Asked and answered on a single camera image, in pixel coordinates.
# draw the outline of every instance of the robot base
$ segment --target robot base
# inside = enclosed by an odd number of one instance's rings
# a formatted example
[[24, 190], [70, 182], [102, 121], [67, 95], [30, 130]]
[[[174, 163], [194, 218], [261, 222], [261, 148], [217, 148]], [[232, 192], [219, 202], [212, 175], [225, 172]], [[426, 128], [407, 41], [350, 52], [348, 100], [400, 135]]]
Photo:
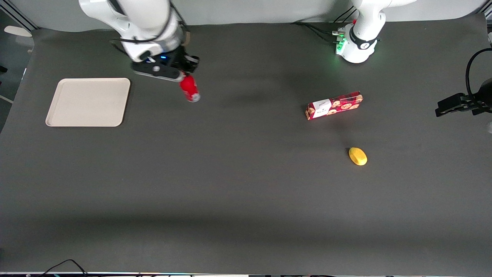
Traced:
[[[345, 27], [339, 28], [339, 32], [345, 32], [348, 34], [353, 24], [348, 24]], [[346, 36], [346, 41], [342, 46], [341, 50], [336, 50], [336, 54], [342, 56], [345, 60], [350, 63], [359, 64], [365, 62], [369, 56], [374, 53], [374, 47], [376, 46], [377, 40], [369, 46], [367, 49], [359, 49], [357, 44], [350, 38]]]

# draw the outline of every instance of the white label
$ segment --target white label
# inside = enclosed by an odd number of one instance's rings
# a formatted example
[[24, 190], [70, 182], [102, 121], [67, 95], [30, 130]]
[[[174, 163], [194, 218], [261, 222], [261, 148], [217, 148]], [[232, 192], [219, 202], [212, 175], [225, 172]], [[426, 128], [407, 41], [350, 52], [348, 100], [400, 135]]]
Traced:
[[314, 114], [312, 115], [313, 118], [326, 115], [330, 110], [330, 108], [332, 107], [332, 102], [330, 101], [330, 99], [316, 101], [313, 102], [312, 104], [315, 109]]

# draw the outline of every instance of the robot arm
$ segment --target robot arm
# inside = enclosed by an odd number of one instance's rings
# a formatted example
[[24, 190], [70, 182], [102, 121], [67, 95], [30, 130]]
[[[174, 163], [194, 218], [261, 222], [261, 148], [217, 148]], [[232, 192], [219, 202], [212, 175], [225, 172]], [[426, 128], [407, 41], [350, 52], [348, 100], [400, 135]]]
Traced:
[[467, 111], [471, 110], [473, 115], [481, 114], [483, 112], [492, 113], [492, 78], [485, 81], [477, 93], [472, 93], [470, 88], [470, 68], [473, 60], [483, 52], [492, 51], [492, 48], [485, 48], [471, 56], [466, 65], [466, 72], [464, 75], [466, 92], [457, 93], [437, 103], [437, 109], [435, 109], [435, 115], [437, 117], [455, 111]]
[[119, 34], [137, 74], [179, 82], [192, 73], [199, 58], [182, 46], [180, 15], [170, 0], [79, 0], [88, 16]]
[[416, 0], [352, 0], [359, 11], [356, 24], [339, 28], [333, 35], [339, 36], [336, 54], [351, 63], [362, 63], [374, 53], [377, 36], [384, 24], [386, 15], [382, 9], [403, 6]]

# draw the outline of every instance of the gray wall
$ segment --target gray wall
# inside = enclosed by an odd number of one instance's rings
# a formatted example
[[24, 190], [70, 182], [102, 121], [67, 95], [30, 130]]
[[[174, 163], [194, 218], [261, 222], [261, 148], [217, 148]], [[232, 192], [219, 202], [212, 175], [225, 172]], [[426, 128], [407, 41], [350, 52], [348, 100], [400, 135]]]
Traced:
[[[87, 17], [78, 0], [11, 0], [38, 26], [59, 31], [108, 28]], [[442, 20], [465, 16], [486, 0], [418, 0], [386, 9], [388, 21]], [[190, 25], [281, 23], [307, 17], [333, 20], [351, 6], [348, 0], [174, 0]]]

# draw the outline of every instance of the red cookie box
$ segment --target red cookie box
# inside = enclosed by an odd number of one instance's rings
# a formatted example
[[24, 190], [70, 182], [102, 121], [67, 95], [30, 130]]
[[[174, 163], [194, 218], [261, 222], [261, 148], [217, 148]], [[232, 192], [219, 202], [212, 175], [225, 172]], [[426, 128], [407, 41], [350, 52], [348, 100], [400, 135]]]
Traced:
[[356, 91], [338, 97], [312, 102], [307, 105], [306, 117], [308, 120], [311, 120], [316, 117], [356, 109], [363, 99], [361, 92]]

